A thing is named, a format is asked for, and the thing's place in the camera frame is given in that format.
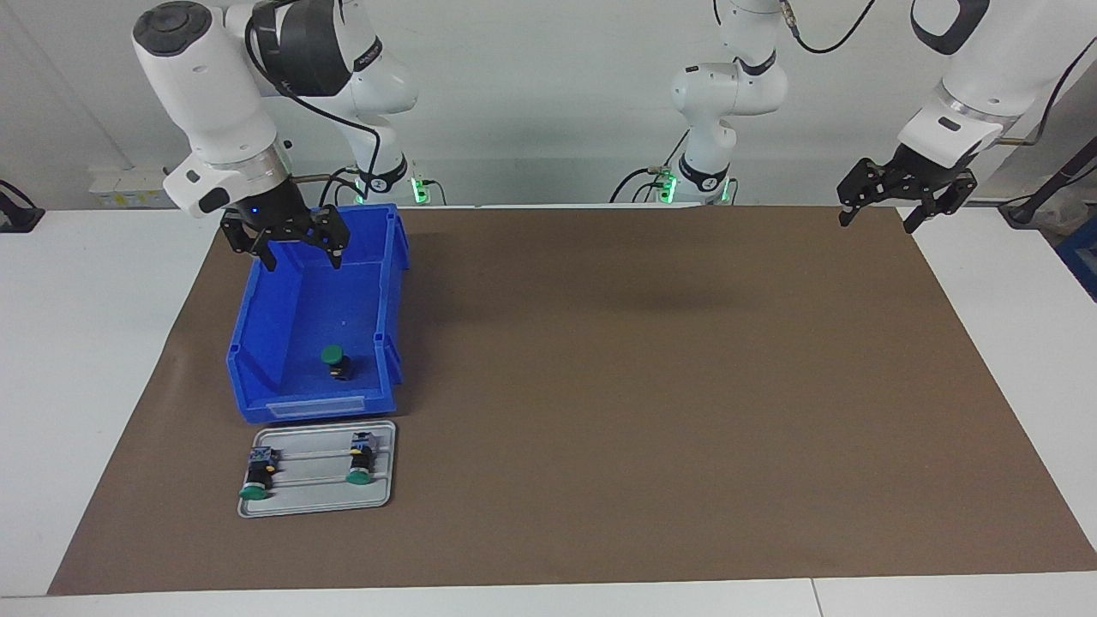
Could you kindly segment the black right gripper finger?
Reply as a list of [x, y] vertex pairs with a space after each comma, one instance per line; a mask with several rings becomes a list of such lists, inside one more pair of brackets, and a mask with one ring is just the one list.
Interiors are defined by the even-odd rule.
[[267, 271], [278, 269], [278, 258], [269, 247], [271, 234], [267, 228], [252, 231], [239, 213], [224, 213], [220, 218], [220, 229], [231, 250], [236, 254], [247, 254], [262, 263]]
[[351, 231], [346, 227], [344, 218], [338, 207], [323, 206], [312, 211], [307, 243], [314, 249], [324, 251], [336, 270], [339, 270], [344, 261], [344, 250], [350, 238]]

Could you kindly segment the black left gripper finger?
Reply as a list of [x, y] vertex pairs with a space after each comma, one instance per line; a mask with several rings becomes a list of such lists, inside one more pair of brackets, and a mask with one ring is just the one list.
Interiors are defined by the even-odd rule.
[[878, 164], [870, 158], [861, 158], [837, 186], [840, 226], [850, 226], [862, 207], [892, 199], [898, 181], [900, 170], [892, 161]]
[[913, 207], [908, 217], [902, 222], [902, 228], [911, 235], [921, 226], [921, 223], [929, 221], [929, 218], [935, 218], [938, 215], [955, 214], [966, 202], [968, 197], [975, 191], [977, 179], [971, 169], [963, 169], [963, 171], [957, 173], [955, 179], [946, 184], [934, 188], [932, 186], [916, 181], [915, 186], [917, 187], [915, 195], [918, 199], [918, 204], [916, 207]]

